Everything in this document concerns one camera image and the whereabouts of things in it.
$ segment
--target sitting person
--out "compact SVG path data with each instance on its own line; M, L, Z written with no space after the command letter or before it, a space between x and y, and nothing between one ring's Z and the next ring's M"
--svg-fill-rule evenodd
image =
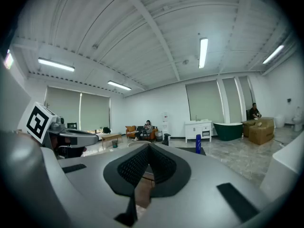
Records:
M151 122L148 120L148 121L146 122L146 124L144 125L143 130L142 130L142 131L139 131L139 132L137 132L137 133L135 134L135 139L133 139L133 141L141 140L141 139L142 139L141 134L142 134L143 136L145 136L145 135L148 134L148 133L152 133L152 131L153 131L153 128L152 128L152 126L151 126Z
M249 111L249 119L250 119L250 120L253 120L253 119L255 119L255 118L261 118L261 117L262 117L262 115L261 115L261 113L258 111L257 106L256 106L256 103L253 103L253 104L252 104L252 108L251 108L250 111Z

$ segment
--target marble floor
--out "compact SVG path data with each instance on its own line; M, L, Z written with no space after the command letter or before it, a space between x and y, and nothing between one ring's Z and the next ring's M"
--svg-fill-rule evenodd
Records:
M267 173L272 155L289 144L299 134L300 132L294 132L291 127L286 126L275 129L275 137L262 145L254 144L246 137L228 142L213 137L211 142L209 142L209 139L202 140L201 146L207 156L217 159L259 187ZM118 147L115 149L112 147L111 141L105 142L104 147L102 142L98 142L88 146L83 156L117 151L127 148L131 142L131 139L123 136L122 140L118 141ZM171 139L169 146L193 148L195 147L195 140L188 140L188 143L185 143L185 139Z

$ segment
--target wooden table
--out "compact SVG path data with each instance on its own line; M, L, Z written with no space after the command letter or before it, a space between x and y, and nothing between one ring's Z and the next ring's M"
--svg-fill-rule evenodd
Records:
M112 140L112 139L117 139L118 140L119 137L123 140L122 135L118 134L118 133L102 135L101 139L102 139L102 142L103 142L103 146L104 146L104 141L109 141L109 140Z

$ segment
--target cardboard box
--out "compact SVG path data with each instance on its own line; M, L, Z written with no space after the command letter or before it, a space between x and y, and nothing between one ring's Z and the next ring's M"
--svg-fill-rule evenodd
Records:
M256 123L256 120L248 120L248 121L242 122L244 137L249 136L249 127L254 126L255 123Z
M249 141L256 144L264 144L274 137L274 119L264 117L256 120L255 125L249 127Z

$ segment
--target bathtub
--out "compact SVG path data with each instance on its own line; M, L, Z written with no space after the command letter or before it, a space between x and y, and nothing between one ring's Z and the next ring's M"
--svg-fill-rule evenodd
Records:
M242 137L242 123L213 123L213 125L222 141L230 141Z

